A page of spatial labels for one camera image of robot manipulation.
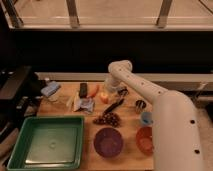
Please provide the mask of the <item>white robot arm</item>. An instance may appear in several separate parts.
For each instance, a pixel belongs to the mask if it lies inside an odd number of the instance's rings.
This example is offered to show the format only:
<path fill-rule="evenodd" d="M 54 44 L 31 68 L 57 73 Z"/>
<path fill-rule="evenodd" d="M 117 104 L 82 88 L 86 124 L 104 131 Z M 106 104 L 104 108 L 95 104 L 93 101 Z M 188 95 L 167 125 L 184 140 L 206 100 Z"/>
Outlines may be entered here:
<path fill-rule="evenodd" d="M 110 63 L 108 72 L 108 91 L 115 91 L 123 82 L 152 105 L 154 171 L 204 171 L 197 109 L 192 100 L 133 74 L 128 60 Z"/>

